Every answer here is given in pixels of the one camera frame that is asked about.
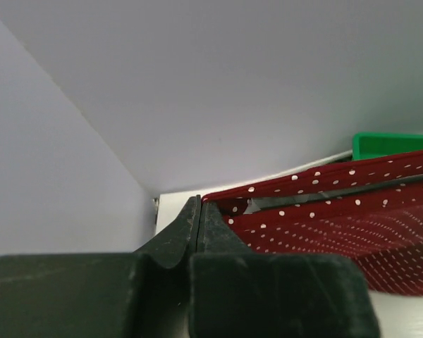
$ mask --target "red polka dot cloth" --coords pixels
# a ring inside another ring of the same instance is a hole
[[[258,253],[351,258],[370,289],[423,296],[423,180],[243,214],[247,200],[296,196],[423,175],[423,151],[336,163],[208,194],[224,221]]]

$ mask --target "table surface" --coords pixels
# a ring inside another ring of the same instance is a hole
[[[348,154],[350,154],[350,151],[346,151],[345,153],[331,156],[329,158],[324,158],[313,163],[308,163],[307,165],[293,168],[269,177],[261,177],[253,182],[297,173],[317,165],[323,165],[339,158],[344,158],[348,156]],[[248,183],[250,182],[240,182],[225,187],[212,187],[209,189],[189,192],[162,194],[159,200],[156,233],[162,231],[176,218],[189,197],[196,194],[203,196],[204,194],[210,192],[217,192]],[[379,319],[383,338],[423,338],[423,297],[393,296],[378,292],[370,292],[370,297],[372,299],[376,315]],[[189,337],[187,309],[182,306],[179,307],[178,311],[182,313],[182,315],[178,318],[182,319],[180,319],[178,323],[174,324],[174,330],[171,331],[172,333],[170,337]]]

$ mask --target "green plastic container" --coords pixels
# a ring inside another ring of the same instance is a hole
[[[423,150],[423,135],[360,132],[352,139],[352,159],[366,160]]]

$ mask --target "polka dot fabric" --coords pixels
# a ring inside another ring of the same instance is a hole
[[[369,287],[423,296],[423,180],[327,201],[243,214],[252,197],[295,196],[423,174],[423,151],[337,163],[204,196],[258,253],[351,258]]]

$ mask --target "gray wall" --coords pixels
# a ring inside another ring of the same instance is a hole
[[[0,254],[131,251],[145,192],[0,22]]]
[[[423,0],[0,0],[151,193],[423,131]]]

